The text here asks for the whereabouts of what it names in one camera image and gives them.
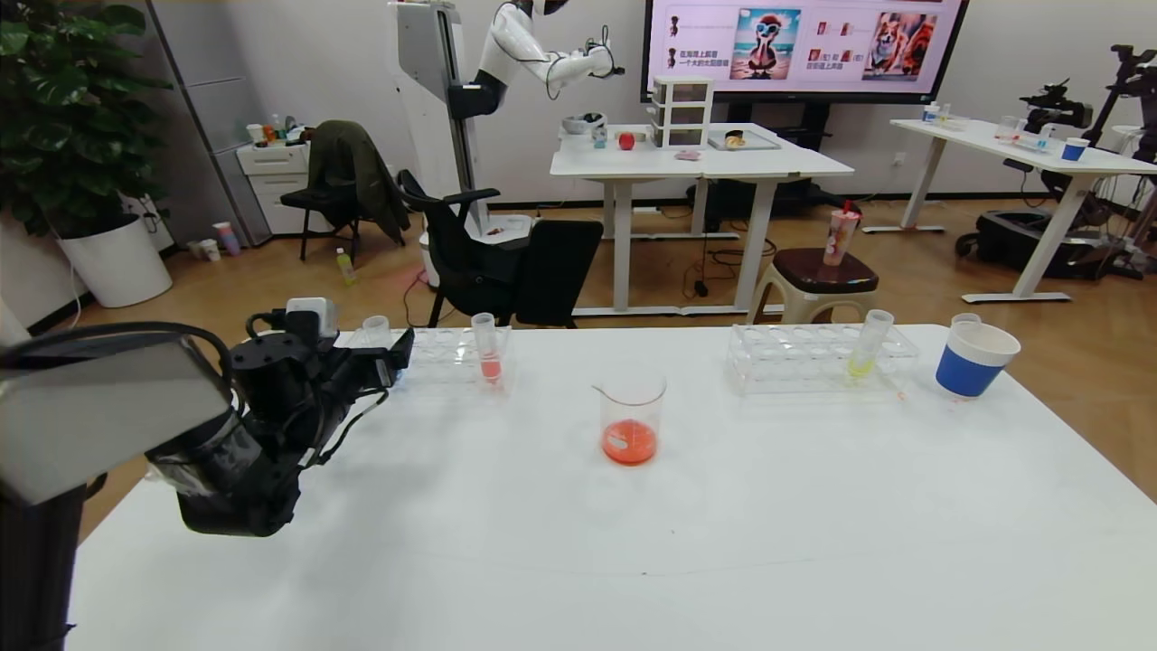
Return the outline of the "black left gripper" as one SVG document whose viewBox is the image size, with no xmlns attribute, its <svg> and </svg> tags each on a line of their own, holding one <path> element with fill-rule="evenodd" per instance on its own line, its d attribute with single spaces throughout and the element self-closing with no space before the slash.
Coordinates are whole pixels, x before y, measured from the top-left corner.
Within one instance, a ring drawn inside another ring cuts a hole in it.
<svg viewBox="0 0 1157 651">
<path fill-rule="evenodd" d="M 398 370 L 410 368 L 417 330 L 406 330 L 389 349 L 381 347 L 334 348 L 336 389 L 390 389 Z"/>
</svg>

